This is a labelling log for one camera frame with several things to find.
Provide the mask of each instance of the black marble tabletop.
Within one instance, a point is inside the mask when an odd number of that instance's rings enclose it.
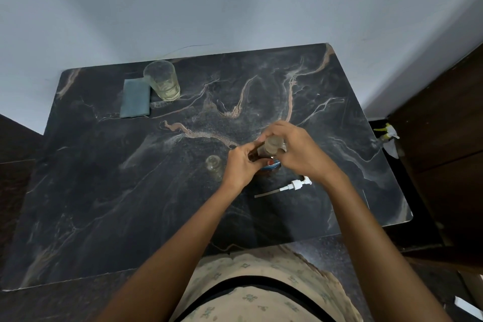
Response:
[[[381,225],[412,218],[330,45],[174,59],[181,97],[152,93],[149,117],[119,118],[124,79],[144,63],[65,71],[9,259],[4,290],[140,266],[215,191],[204,167],[271,122],[305,128],[347,173]],[[339,233],[317,184],[257,176],[226,211],[206,254]]]

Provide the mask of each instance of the forearm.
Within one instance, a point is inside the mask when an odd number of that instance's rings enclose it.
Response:
[[[176,308],[193,271],[237,191],[222,186],[117,292],[96,320],[164,321]]]
[[[376,321],[448,320],[393,245],[348,177],[335,170],[320,182],[328,192],[362,291]]]

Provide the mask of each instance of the floral print fabric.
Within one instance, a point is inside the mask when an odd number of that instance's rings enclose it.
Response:
[[[217,283],[236,276],[267,276],[296,288],[316,302],[337,322],[360,322],[362,317],[339,281],[321,272],[287,247],[274,246],[202,259],[196,267],[173,316],[172,322],[200,295]],[[291,299],[254,286],[239,287],[191,312],[183,321],[259,320],[318,321],[317,317]]]

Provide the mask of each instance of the folded cloth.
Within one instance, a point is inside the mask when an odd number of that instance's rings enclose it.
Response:
[[[125,79],[119,117],[149,115],[149,93],[151,87],[143,78]]]

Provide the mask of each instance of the wooden furniture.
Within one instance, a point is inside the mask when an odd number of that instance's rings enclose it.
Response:
[[[455,246],[422,257],[465,265],[471,258],[470,266],[483,266],[483,45],[389,122],[401,137],[401,160],[445,243]]]

